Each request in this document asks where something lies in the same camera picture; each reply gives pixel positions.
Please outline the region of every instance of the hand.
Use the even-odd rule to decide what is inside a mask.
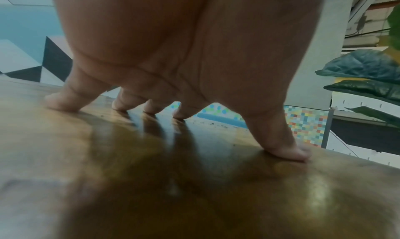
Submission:
[[[283,102],[316,27],[322,0],[54,0],[74,53],[47,106],[78,111],[112,85],[113,109],[180,101],[185,119],[213,102],[242,115],[260,145],[305,160]]]

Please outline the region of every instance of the colorful mosaic tile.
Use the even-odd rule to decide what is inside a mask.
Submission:
[[[168,109],[175,110],[179,104],[179,102],[174,102]],[[284,110],[286,121],[293,135],[306,143],[321,147],[329,111],[296,106],[284,106]],[[238,113],[218,103],[207,106],[201,113],[244,121]]]

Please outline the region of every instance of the finger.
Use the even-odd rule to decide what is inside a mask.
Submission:
[[[59,111],[79,111],[111,87],[73,64],[61,91],[45,97],[47,106]]]
[[[286,123],[283,106],[262,115],[243,118],[256,141],[272,155],[295,161],[310,157],[310,150],[296,143]]]
[[[175,119],[180,119],[180,120],[187,119],[192,117],[193,115],[195,115],[196,113],[198,113],[207,106],[208,104],[202,106],[202,108],[199,108],[199,107],[188,106],[185,105],[184,103],[181,103],[179,105],[179,108],[176,109],[172,115]]]
[[[137,96],[122,88],[111,107],[116,111],[127,111],[145,103],[146,101],[147,99]]]
[[[172,101],[165,102],[165,101],[157,101],[157,100],[150,99],[149,101],[147,101],[143,111],[148,114],[156,114],[156,113],[159,113],[162,110],[164,110],[164,108],[170,104],[172,104]]]

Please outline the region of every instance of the glossy wooden surface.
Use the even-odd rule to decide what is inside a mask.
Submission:
[[[51,111],[57,88],[0,79],[0,239],[398,238],[400,171],[245,129],[110,109]]]

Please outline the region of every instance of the wrinkled skin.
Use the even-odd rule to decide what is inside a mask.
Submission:
[[[303,161],[283,111],[323,0],[54,0],[74,66],[47,106],[78,111],[112,85],[113,109],[173,101],[185,119],[219,102],[271,154]]]

